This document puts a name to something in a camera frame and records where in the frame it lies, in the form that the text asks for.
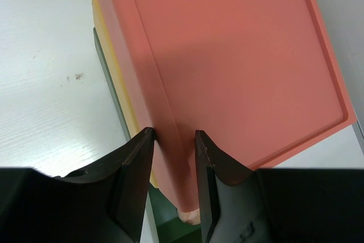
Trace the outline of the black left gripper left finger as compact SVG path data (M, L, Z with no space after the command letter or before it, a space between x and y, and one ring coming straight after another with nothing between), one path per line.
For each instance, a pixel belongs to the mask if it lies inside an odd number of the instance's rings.
M64 177L1 169L2 242L139 242L154 130Z

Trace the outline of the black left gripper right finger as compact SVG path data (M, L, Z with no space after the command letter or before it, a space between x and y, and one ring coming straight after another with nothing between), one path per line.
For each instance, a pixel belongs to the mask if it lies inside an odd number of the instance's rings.
M203 242L362 242L363 171L251 170L195 133Z

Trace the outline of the dark green bottom drawer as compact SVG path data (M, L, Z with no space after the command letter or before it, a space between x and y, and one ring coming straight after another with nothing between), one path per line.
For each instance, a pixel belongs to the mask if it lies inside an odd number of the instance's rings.
M152 185L148 191L146 212L157 242L202 242L200 225L183 223L175 206Z

